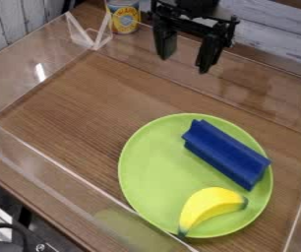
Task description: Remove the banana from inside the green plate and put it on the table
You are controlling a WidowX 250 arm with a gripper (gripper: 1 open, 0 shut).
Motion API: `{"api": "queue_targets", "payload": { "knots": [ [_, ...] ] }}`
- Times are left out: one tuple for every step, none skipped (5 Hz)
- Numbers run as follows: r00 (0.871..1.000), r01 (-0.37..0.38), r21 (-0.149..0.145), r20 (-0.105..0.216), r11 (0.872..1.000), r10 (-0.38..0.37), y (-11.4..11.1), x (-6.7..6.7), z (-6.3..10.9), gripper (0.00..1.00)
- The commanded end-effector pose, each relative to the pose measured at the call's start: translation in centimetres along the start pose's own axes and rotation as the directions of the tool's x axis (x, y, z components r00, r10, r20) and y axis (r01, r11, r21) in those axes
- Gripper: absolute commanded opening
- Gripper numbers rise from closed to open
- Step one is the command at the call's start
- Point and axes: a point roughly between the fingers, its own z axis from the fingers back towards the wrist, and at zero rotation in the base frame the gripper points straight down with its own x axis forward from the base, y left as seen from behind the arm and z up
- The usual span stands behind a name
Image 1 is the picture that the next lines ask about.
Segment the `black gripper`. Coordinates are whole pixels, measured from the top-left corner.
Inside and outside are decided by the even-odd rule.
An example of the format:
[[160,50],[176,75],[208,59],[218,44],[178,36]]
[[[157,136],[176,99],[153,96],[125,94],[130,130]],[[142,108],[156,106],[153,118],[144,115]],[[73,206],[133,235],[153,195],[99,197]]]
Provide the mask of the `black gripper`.
[[150,0],[153,39],[157,55],[166,60],[177,49],[177,32],[202,37],[194,66],[204,74],[216,64],[225,46],[233,43],[240,20],[218,6],[220,0]]

